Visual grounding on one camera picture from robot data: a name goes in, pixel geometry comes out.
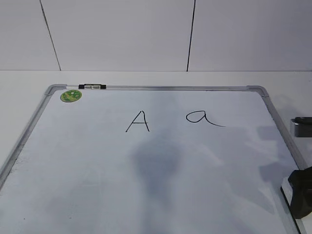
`whiteboard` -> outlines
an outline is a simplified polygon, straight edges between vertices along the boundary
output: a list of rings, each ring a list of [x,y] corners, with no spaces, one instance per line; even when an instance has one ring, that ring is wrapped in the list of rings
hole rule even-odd
[[[64,91],[0,191],[0,233],[296,233],[297,166],[258,93]]]

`green sticker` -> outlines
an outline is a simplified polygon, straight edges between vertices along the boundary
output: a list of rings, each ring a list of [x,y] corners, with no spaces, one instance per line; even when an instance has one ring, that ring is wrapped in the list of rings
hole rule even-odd
[[[69,90],[66,91],[65,93],[62,93],[62,95],[60,96],[60,99],[63,102],[73,102],[73,101],[77,101],[81,98],[82,93],[79,90]]]

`white wall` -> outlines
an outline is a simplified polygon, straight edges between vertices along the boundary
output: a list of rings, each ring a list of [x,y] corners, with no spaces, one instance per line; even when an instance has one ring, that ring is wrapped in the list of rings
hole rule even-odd
[[[42,0],[62,70],[186,71],[194,0]],[[0,0],[0,70],[58,70],[39,0]],[[196,0],[189,71],[312,70],[312,0]]]
[[[42,0],[62,70],[183,71],[193,0]]]
[[[58,70],[38,0],[0,0],[0,70]]]
[[[196,0],[189,71],[312,70],[312,0]]]

